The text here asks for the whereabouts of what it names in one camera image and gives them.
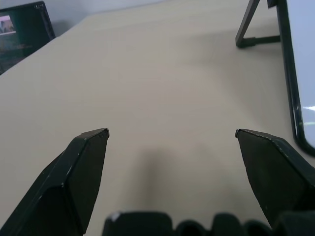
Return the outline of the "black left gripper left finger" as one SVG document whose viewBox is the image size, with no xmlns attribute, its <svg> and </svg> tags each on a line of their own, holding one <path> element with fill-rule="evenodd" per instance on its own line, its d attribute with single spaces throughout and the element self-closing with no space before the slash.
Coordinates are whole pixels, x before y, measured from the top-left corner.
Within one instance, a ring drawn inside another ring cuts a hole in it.
<svg viewBox="0 0 315 236">
<path fill-rule="evenodd" d="M 99 193 L 107 128 L 75 137 L 36 178 L 0 229 L 2 236 L 82 236 Z"/>
</svg>

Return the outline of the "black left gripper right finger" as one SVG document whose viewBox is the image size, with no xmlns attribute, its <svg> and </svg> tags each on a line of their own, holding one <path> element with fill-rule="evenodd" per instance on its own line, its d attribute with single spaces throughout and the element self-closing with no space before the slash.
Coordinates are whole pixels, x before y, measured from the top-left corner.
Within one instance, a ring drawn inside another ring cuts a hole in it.
<svg viewBox="0 0 315 236">
<path fill-rule="evenodd" d="M 315 208 L 315 169 L 285 139 L 237 129 L 249 183 L 271 226 L 286 211 Z"/>
</svg>

